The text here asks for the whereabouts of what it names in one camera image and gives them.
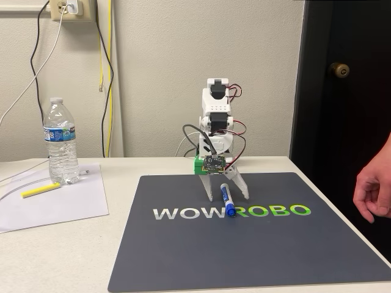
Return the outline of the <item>person's hand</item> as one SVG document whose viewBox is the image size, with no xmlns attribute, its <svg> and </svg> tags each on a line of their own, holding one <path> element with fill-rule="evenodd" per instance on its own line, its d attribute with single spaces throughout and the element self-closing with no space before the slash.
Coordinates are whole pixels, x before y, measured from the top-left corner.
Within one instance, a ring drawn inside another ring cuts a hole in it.
<svg viewBox="0 0 391 293">
<path fill-rule="evenodd" d="M 366 166 L 357 176 L 353 202 L 369 223 L 375 216 L 390 218 L 390 169 Z"/>
</svg>

